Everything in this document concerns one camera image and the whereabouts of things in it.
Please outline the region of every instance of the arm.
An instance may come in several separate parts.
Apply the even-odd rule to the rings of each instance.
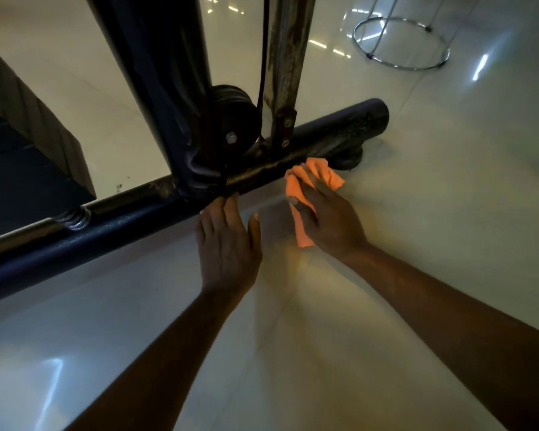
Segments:
[[[67,430],[172,430],[211,345],[261,263],[259,216],[246,231],[237,196],[210,204],[196,234],[202,292]]]
[[[308,236],[354,270],[509,430],[539,430],[539,331],[371,245],[351,204],[308,171]]]

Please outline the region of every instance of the cable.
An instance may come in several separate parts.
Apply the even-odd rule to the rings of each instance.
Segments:
[[[266,65],[268,59],[268,35],[270,33],[270,0],[264,0],[263,42],[261,44],[261,78],[258,95],[258,111],[260,115],[264,108],[264,86],[266,85]]]

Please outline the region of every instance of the cleaning cloth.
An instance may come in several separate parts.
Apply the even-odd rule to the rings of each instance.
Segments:
[[[333,170],[328,166],[328,161],[325,159],[316,159],[315,157],[310,157],[306,160],[306,165],[316,177],[319,177],[319,174],[321,174],[322,179],[330,189],[336,190],[345,183],[345,180],[343,178],[333,172]],[[293,168],[286,171],[286,195],[296,197],[302,203],[310,206],[313,211],[315,211],[313,205],[311,205],[311,203],[306,199],[306,197],[303,196],[302,189],[299,186],[299,180],[296,177],[300,178],[309,186],[313,187],[313,183],[311,182],[311,180],[309,180],[308,174],[306,173],[305,169],[303,169],[302,166],[294,166]],[[303,230],[302,217],[299,214],[299,211],[297,211],[297,209],[295,209],[295,207],[291,203],[290,207],[291,213],[294,216],[295,237],[298,240],[298,246],[300,248],[313,246],[313,241],[309,239],[308,235]]]

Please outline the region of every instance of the person's left arm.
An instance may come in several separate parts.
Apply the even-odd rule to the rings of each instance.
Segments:
[[[202,291],[195,301],[66,429],[171,431],[223,323],[261,263],[259,215],[248,230],[237,196],[218,198],[197,230]]]

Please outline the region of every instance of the tiled floor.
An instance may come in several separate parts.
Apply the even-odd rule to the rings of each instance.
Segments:
[[[539,0],[446,0],[435,25],[457,31],[452,58],[427,73],[351,45],[365,16],[352,10],[371,1],[318,0],[311,38],[328,48],[308,47],[298,123],[382,98],[390,127],[341,189],[370,240],[539,328]],[[428,21],[439,1],[400,0],[395,14]],[[214,83],[255,97],[261,0],[201,2]],[[402,32],[380,51],[423,63]],[[82,142],[100,197],[168,172],[84,0],[0,0],[0,54]],[[176,430],[502,429],[366,283],[295,247],[282,190],[242,200],[261,211],[264,264]],[[0,431],[61,429],[187,306],[192,226],[0,302]]]

